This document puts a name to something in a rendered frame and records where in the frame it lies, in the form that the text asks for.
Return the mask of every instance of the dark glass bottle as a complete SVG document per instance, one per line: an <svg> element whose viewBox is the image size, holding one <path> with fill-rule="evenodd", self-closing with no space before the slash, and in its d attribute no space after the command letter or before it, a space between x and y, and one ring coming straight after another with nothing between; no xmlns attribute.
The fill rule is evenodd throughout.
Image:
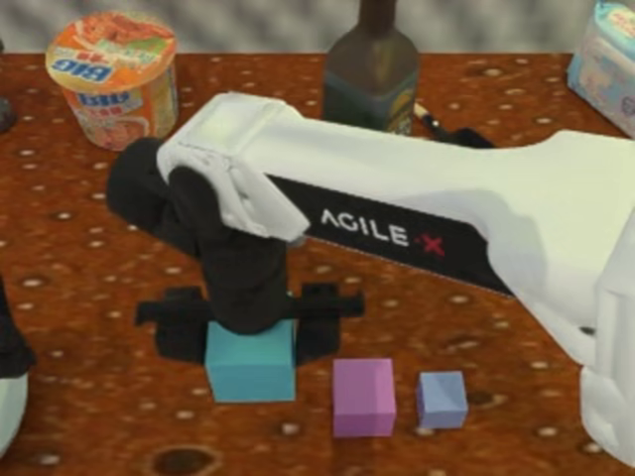
<svg viewBox="0 0 635 476"><path fill-rule="evenodd" d="M395 28L397 0L360 0L357 25L326 56L322 119L410 135L419 53Z"/></svg>

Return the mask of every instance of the wooden table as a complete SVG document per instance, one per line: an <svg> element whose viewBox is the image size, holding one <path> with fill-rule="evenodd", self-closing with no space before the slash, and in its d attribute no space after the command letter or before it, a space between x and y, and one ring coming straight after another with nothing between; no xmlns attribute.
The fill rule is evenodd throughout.
<svg viewBox="0 0 635 476"><path fill-rule="evenodd" d="M425 56L420 98L500 146L563 128L619 135L567 90L569 60ZM519 303L317 242L291 253L292 287L365 290L341 356L394 359L395 435L333 440L328 360L299 371L293 404L216 406L202 369L159 359L152 329L132 324L138 300L200 283L195 263L108 213L115 156L81 135L43 57L0 61L0 94L20 114L0 136L0 270L40 357L3 476L633 474L589 440L579 368ZM318 116L321 68L321 56L181 56L181 122L228 89ZM453 369L469 390L465 427L417 432L417 373Z"/></svg>

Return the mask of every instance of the blue cube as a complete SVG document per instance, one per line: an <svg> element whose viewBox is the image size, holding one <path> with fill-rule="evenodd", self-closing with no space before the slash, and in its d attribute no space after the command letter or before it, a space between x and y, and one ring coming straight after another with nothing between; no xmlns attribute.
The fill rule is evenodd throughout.
<svg viewBox="0 0 635 476"><path fill-rule="evenodd" d="M417 385L421 428L461 428L467 417L462 372L422 372Z"/></svg>
<svg viewBox="0 0 635 476"><path fill-rule="evenodd" d="M219 403L289 402L296 398L294 324L284 319L255 335L207 328L205 371Z"/></svg>

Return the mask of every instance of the gray wall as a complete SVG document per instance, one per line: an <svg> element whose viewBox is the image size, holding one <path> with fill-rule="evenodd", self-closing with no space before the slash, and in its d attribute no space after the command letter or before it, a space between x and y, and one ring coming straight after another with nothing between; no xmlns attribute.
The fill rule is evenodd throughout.
<svg viewBox="0 0 635 476"><path fill-rule="evenodd" d="M399 0L399 25L423 52L569 52L595 0ZM176 30L181 51L323 52L358 0L0 0L9 53L42 52L69 21L142 9Z"/></svg>

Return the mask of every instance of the noodle cup label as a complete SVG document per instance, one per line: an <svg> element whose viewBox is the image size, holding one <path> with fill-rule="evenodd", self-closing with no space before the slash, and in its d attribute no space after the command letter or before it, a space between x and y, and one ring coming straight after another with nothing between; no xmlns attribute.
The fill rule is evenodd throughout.
<svg viewBox="0 0 635 476"><path fill-rule="evenodd" d="M58 35L46 67L88 140L121 151L174 128L176 50L174 33L154 17L98 12Z"/></svg>

